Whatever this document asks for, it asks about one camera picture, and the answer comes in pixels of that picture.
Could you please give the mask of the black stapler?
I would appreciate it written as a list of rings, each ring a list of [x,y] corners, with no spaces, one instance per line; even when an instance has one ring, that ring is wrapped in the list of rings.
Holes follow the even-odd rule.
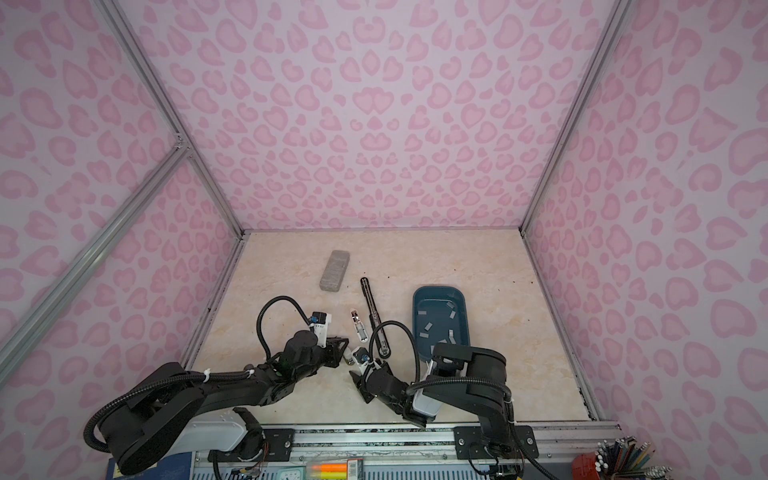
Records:
[[[362,277],[360,279],[360,285],[369,310],[370,325],[375,329],[382,323],[382,320],[379,315],[369,279],[367,277]],[[383,330],[378,330],[376,333],[371,334],[371,338],[374,340],[374,345],[376,346],[379,355],[383,359],[388,359],[391,356],[391,348],[385,332]]]

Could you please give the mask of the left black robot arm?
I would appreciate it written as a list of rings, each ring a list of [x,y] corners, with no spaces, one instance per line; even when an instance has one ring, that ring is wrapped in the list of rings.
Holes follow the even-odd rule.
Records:
[[[137,474],[171,453],[196,417],[211,411],[267,406],[323,368],[338,367],[349,340],[332,336],[324,345],[301,330],[282,352],[234,372],[193,372],[169,362],[128,393],[110,401],[86,422],[83,440],[109,453],[124,474]]]

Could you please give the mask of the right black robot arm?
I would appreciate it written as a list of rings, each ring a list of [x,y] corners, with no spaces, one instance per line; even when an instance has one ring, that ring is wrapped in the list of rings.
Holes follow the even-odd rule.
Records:
[[[506,358],[490,349],[440,343],[426,374],[415,383],[398,379],[383,360],[367,349],[353,352],[350,372],[366,403],[378,400],[403,420],[424,428],[449,405],[477,417],[477,427],[454,429],[461,460],[534,459],[539,451],[533,430],[517,425],[511,390],[506,386]]]

